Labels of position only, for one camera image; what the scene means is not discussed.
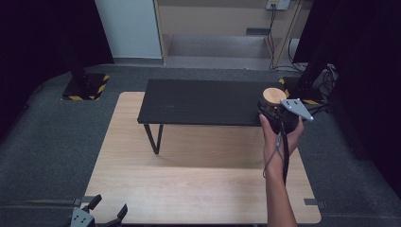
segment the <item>wall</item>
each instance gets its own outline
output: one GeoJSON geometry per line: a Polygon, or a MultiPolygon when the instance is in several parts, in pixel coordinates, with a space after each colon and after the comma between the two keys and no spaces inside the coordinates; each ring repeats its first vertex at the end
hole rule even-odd
{"type": "Polygon", "coordinates": [[[114,58],[161,59],[152,0],[96,0],[114,58]]]}

